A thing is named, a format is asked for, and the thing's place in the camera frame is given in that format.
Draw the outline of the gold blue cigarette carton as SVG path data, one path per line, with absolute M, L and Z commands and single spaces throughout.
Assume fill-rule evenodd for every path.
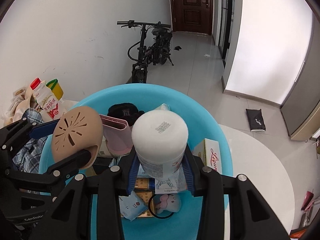
M 136 180 L 134 191 L 145 202 L 148 207 L 148 201 L 153 195 L 154 181 L 147 178 L 138 178 Z M 149 218 L 153 217 L 150 211 L 147 209 L 144 213 L 137 218 Z

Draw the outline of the blue plastic basin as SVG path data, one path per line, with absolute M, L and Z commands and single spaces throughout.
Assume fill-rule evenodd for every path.
M 125 102 L 145 112 L 167 104 L 187 124 L 189 147 L 193 149 L 205 138 L 218 141 L 222 174 L 233 175 L 232 156 L 219 124 L 204 107 L 183 93 L 158 85 L 132 83 L 103 89 L 87 96 L 77 105 L 89 106 L 100 114 L 106 114 L 111 106 Z M 182 192 L 180 197 L 180 211 L 168 219 L 149 217 L 129 221 L 123 218 L 125 239 L 196 239 L 202 198 L 193 197 L 189 191 Z

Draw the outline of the white barcode box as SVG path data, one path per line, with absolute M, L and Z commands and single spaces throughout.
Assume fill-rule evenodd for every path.
M 103 158 L 114 158 L 115 156 L 108 150 L 107 141 L 103 140 L 101 142 L 100 150 L 98 151 L 98 156 Z

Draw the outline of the black folding bicycle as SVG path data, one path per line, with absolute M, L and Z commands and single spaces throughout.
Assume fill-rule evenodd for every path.
M 129 59 L 134 61 L 131 72 L 131 83 L 146 83 L 148 75 L 148 66 L 150 64 L 165 64 L 167 61 L 172 63 L 170 53 L 170 42 L 172 39 L 171 25 L 161 22 L 148 23 L 137 22 L 135 20 L 118 21 L 118 25 L 127 28 L 139 27 L 140 41 L 133 44 L 127 51 Z M 154 43 L 151 46 L 145 45 L 148 30 L 152 30 Z

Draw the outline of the strawberry milk bottle red cap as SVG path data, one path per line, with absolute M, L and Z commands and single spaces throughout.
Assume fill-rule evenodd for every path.
M 38 77 L 30 84 L 33 90 L 33 96 L 40 107 L 50 116 L 51 119 L 60 119 L 66 113 L 61 102 L 56 98 L 50 88 L 46 86 L 45 81 Z

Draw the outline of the tan perforated soap case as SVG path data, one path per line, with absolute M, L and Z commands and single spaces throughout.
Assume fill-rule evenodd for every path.
M 51 151 L 57 163 L 80 150 L 87 150 L 91 157 L 82 167 L 94 163 L 103 140 L 103 123 L 99 113 L 91 107 L 80 106 L 64 114 L 57 123 L 51 142 Z

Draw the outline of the black hair scrunchie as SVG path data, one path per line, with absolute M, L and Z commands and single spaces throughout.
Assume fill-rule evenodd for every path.
M 138 110 L 138 108 L 134 104 L 127 102 L 111 106 L 108 109 L 107 116 L 126 120 L 128 125 L 132 127 L 136 120 L 144 113 L 144 111 Z

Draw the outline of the white lotion bottle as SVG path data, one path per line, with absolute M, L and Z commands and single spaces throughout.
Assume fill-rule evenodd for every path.
M 143 170 L 166 180 L 179 169 L 188 141 L 185 121 L 168 110 L 152 110 L 140 116 L 132 128 L 132 142 Z

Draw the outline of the Eiffel tower print box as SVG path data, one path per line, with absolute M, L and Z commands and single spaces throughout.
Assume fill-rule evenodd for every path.
M 155 180 L 155 194 L 172 194 L 187 190 L 182 165 L 170 178 Z

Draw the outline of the white tissue pack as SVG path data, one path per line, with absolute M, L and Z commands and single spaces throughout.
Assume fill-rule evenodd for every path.
M 167 105 L 166 103 L 161 104 L 160 106 L 158 106 L 157 108 L 155 108 L 155 110 L 165 110 L 165 111 L 169 111 L 170 107 L 169 105 Z

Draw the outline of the red white medicine box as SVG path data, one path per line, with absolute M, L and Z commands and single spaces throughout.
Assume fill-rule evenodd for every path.
M 219 142 L 211 139 L 203 139 L 193 150 L 193 155 L 201 158 L 204 166 L 222 173 L 222 162 Z

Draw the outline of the white plush keychain toy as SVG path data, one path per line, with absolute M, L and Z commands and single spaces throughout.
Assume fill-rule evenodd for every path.
M 157 219 L 168 219 L 181 209 L 178 194 L 153 194 L 148 201 L 148 210 Z

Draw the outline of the blue plaid shirt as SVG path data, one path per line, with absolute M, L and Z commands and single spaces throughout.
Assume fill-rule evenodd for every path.
M 27 109 L 22 118 L 26 118 L 27 121 L 35 122 L 38 125 L 43 124 L 41 114 L 33 108 Z M 40 157 L 46 140 L 47 137 L 30 139 L 13 157 L 13 163 L 19 171 L 38 174 Z

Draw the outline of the black bag on floor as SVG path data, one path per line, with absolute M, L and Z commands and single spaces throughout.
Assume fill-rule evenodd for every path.
M 246 109 L 247 120 L 252 132 L 265 132 L 266 126 L 264 123 L 261 109 Z

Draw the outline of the light blue tissue packet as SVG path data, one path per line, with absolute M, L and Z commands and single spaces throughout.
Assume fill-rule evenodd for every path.
M 132 191 L 128 197 L 119 196 L 119 206 L 122 216 L 130 221 L 133 221 L 148 209 L 145 202 L 135 191 Z

